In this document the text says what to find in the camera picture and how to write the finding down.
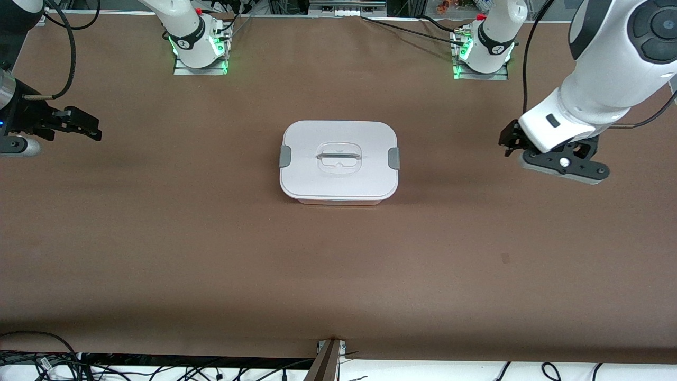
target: small label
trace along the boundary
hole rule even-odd
[[[51,370],[51,364],[49,363],[49,360],[47,360],[47,357],[43,357],[40,359],[40,363],[42,364],[43,368],[45,368],[46,371]]]

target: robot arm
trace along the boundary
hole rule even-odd
[[[202,68],[225,53],[230,32],[223,21],[198,14],[190,0],[139,0],[160,18],[177,57],[188,67]]]
[[[496,0],[485,20],[473,21],[472,41],[460,59],[478,73],[495,73],[510,57],[515,36],[527,19],[524,0]]]
[[[502,133],[522,165],[591,184],[609,169],[590,158],[597,136],[677,72],[677,0],[584,0],[569,31],[576,68]]]
[[[0,32],[25,33],[40,20],[42,0],[0,0]],[[74,132],[101,140],[99,119],[77,107],[58,110],[27,84],[14,78],[9,64],[0,64],[0,156],[35,156],[40,144],[32,138],[10,136],[28,134],[54,140],[55,131]]]

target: lid handle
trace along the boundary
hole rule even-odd
[[[334,152],[334,153],[318,153],[318,159],[326,159],[326,158],[333,158],[333,159],[357,159],[359,160],[360,157],[362,157],[359,153],[341,153],[341,152]]]

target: green led light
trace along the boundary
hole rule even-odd
[[[512,50],[515,48],[515,43],[512,43],[510,47],[508,48],[508,55],[506,56],[506,62],[510,60],[510,54],[512,53]]]
[[[172,52],[174,52],[174,55],[178,57],[179,54],[176,52],[176,47],[174,46],[174,41],[172,41],[171,39],[169,39],[169,43],[171,44],[171,50],[172,50]]]
[[[468,55],[470,54],[470,50],[473,48],[473,45],[474,45],[473,39],[471,38],[468,38],[468,41],[465,44],[463,44],[463,48],[461,48],[461,52],[459,54],[459,57],[462,60],[468,59]]]
[[[209,39],[209,43],[212,45],[212,49],[214,49],[214,54],[220,56],[221,52],[219,50],[221,50],[221,49],[216,47],[216,42],[218,42],[218,41],[216,41],[216,39],[213,39],[213,38]]]

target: white storage container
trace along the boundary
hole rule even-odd
[[[280,186],[315,205],[376,205],[397,189],[399,149],[380,122],[298,121],[284,132]]]

